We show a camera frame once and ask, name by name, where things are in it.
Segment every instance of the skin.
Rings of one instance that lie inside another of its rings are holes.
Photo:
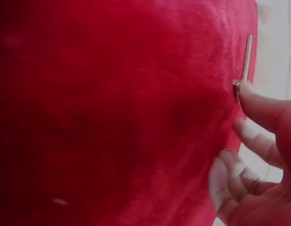
[[[275,134],[276,141],[253,131],[243,119],[234,130],[268,164],[283,169],[281,183],[264,182],[231,150],[221,151],[209,174],[209,194],[217,216],[228,226],[291,226],[291,101],[256,94],[239,85],[244,113]]]

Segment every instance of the red velvet fabric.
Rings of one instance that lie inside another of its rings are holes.
[[[254,0],[1,0],[0,225],[211,225],[249,33],[252,77]]]

